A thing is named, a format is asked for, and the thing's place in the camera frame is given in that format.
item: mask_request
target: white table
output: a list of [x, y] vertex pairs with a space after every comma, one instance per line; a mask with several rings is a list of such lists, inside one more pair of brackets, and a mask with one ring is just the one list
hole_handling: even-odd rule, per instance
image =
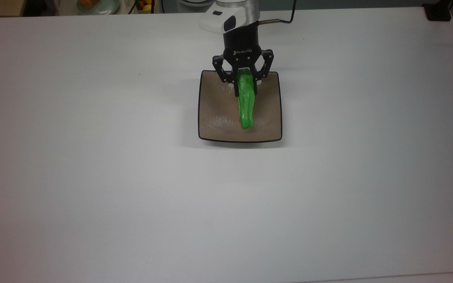
[[223, 50], [199, 17], [0, 18], [0, 282], [453, 272], [453, 22], [344, 9], [260, 27], [283, 140], [224, 145], [197, 137]]

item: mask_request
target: square plate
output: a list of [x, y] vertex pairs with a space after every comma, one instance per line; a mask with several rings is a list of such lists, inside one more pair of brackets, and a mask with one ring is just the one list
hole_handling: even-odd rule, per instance
[[266, 143], [282, 138], [279, 74], [270, 72], [258, 85], [253, 108], [253, 127], [243, 129], [234, 88], [221, 82], [216, 71], [204, 70], [198, 98], [198, 136], [228, 143]]

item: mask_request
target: black object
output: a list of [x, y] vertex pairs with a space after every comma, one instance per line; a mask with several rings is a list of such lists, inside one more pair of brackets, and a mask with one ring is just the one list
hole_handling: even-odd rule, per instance
[[131, 8], [131, 10], [129, 11], [129, 15], [132, 13], [132, 11], [134, 10], [135, 6], [137, 4], [137, 0], [134, 0], [134, 5], [133, 7]]
[[[222, 82], [234, 84], [235, 96], [239, 96], [237, 73], [240, 68], [249, 68], [253, 75], [253, 87], [257, 92], [256, 82], [268, 76], [274, 59], [272, 50], [261, 50], [258, 45], [258, 22], [240, 27], [223, 34], [225, 50], [223, 55], [212, 57], [212, 66]], [[255, 63], [262, 56], [265, 63], [261, 70], [257, 70]], [[223, 61], [232, 66], [231, 72], [225, 72]]]
[[296, 0], [293, 1], [293, 10], [291, 11], [291, 19], [289, 21], [281, 20], [280, 18], [273, 18], [272, 20], [259, 21], [258, 25], [275, 24], [275, 23], [291, 24], [293, 22], [293, 18], [295, 17], [295, 9], [296, 9]]
[[452, 19], [450, 8], [453, 0], [440, 0], [435, 4], [423, 4], [426, 17], [432, 22], [449, 22]]

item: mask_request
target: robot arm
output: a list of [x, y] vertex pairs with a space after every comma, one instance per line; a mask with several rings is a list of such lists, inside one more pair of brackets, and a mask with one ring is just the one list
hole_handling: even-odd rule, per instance
[[225, 34], [258, 21], [258, 0], [216, 0], [200, 18], [201, 29]]

